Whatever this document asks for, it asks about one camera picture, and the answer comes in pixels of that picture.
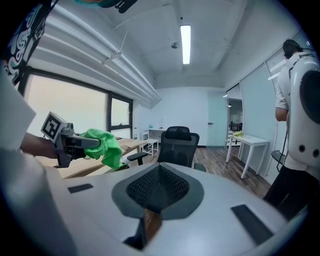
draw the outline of ceiling light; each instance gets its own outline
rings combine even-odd
[[[182,39],[182,57],[183,64],[190,64],[190,48],[191,48],[191,26],[180,26]]]

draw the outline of smoke detector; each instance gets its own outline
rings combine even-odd
[[[179,42],[174,42],[173,44],[171,44],[172,49],[178,49],[179,46],[180,46]]]

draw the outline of office chair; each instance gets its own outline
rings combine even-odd
[[[191,133],[188,127],[172,126],[161,135],[161,147],[158,163],[166,162],[180,166],[192,168],[192,162],[199,143],[199,135]],[[138,165],[143,164],[143,158],[147,153],[137,153],[127,157],[129,161],[138,161]],[[201,163],[195,163],[196,170],[206,172],[206,168]]]

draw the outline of chair headrest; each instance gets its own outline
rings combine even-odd
[[[188,127],[184,126],[171,126],[169,127],[164,135],[167,139],[181,140],[181,141],[191,141],[190,130]]]

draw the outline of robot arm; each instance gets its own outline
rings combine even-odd
[[[288,152],[296,161],[320,169],[320,65],[301,55],[290,70]]]
[[[41,132],[54,144],[57,168],[67,168],[72,160],[86,157],[84,149],[100,146],[100,140],[79,136],[73,123],[66,122],[53,112],[46,117]]]

